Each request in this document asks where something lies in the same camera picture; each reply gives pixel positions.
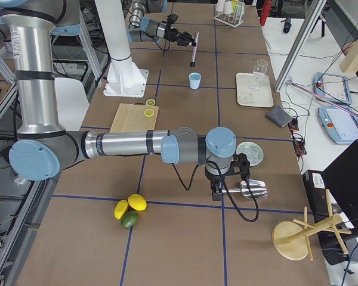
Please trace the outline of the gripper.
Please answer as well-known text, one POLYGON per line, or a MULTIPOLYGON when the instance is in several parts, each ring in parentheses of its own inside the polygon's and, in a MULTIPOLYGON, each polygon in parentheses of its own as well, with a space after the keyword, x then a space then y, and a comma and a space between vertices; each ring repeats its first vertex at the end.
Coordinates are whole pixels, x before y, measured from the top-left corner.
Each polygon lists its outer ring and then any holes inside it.
POLYGON ((175 42, 178 46, 192 46, 197 45, 196 39, 187 31, 180 32, 177 28, 172 25, 177 21, 178 15, 170 14, 166 17, 164 36, 163 38, 170 42, 175 42))
POLYGON ((229 158, 211 156, 205 165, 205 176, 211 182, 212 200, 221 200, 223 197, 222 187, 227 191, 227 176, 239 175, 241 180, 246 182, 248 189, 250 183, 250 162, 245 154, 234 154, 229 158))

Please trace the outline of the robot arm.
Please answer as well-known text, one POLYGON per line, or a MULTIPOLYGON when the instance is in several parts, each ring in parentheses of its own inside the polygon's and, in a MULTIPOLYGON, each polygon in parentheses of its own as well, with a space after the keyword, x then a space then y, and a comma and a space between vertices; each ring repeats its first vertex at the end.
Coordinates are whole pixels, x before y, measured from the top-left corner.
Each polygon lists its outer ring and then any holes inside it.
POLYGON ((193 37, 189 32, 180 32, 173 26, 178 20, 178 15, 170 14, 166 20, 162 21, 156 21, 146 16, 146 14, 165 12, 167 5, 168 1, 132 1, 131 15, 126 31, 129 42, 157 42, 158 39, 164 39, 175 42, 178 46, 196 47, 198 33, 193 37))
POLYGON ((189 128, 126 133, 69 132, 58 120, 51 32, 79 18, 78 1, 0 1, 11 33, 22 124, 11 147, 12 168, 31 181, 98 156, 160 155, 170 164, 205 168, 213 191, 226 189, 226 176, 249 179, 249 161, 236 154, 236 137, 225 127, 197 135, 189 128))

